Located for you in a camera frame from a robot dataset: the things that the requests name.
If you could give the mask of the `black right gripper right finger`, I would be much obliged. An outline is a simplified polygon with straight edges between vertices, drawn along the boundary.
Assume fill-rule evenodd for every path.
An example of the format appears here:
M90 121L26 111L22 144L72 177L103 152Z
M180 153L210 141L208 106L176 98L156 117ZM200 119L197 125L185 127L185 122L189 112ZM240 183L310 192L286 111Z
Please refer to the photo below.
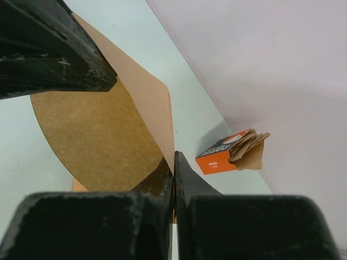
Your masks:
M308 197L223 195L175 153L179 259L338 259Z

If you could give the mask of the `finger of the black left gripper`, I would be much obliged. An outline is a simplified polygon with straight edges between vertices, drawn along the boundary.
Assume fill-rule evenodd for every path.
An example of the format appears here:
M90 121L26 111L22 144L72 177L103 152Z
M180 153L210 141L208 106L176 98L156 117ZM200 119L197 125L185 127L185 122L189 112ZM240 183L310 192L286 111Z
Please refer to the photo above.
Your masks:
M107 92L117 73L64 1L1 1L1 99Z

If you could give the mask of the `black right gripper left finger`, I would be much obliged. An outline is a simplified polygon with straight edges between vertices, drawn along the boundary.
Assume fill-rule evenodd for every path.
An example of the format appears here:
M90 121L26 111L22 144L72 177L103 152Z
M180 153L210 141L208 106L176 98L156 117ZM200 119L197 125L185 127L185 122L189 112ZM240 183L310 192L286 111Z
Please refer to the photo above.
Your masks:
M170 259L174 178L165 160L128 192L42 192L19 204L1 259Z

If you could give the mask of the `brown paper coffee filter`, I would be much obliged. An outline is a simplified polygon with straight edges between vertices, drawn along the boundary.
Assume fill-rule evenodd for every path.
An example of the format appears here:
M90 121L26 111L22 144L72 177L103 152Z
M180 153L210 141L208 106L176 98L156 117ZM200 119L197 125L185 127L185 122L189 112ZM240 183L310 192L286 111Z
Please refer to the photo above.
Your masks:
M45 92L30 99L64 167L89 191L128 191L163 162L174 168L167 86L81 17L78 22L117 72L107 92Z

